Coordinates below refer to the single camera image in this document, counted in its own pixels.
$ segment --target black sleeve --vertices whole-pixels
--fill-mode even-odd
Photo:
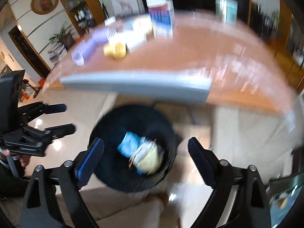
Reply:
[[[11,171],[0,164],[0,197],[23,197],[28,181],[16,178]]]

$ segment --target white canvas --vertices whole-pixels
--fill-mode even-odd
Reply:
[[[111,0],[115,15],[138,14],[137,0]]]

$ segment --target wall picture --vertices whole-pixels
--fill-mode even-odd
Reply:
[[[115,15],[138,14],[139,7],[137,0],[111,0]]]
[[[37,14],[50,13],[55,9],[58,0],[32,0],[32,10]]]

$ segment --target dark doorway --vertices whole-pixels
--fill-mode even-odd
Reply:
[[[10,30],[9,35],[20,51],[20,53],[23,55],[23,57],[28,61],[28,63],[32,66],[32,68],[42,77],[46,78],[48,74],[50,73],[49,68],[46,66],[46,63],[44,63],[39,56],[36,54],[36,52],[33,50],[33,48],[29,45],[29,43],[26,41],[22,33],[19,31],[18,27],[15,26],[12,30]]]

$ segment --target blue gripper pad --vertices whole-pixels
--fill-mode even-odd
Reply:
[[[88,184],[89,179],[103,154],[103,150],[103,140],[96,138],[89,146],[88,150],[84,152],[84,155],[74,170],[78,189],[81,189]]]

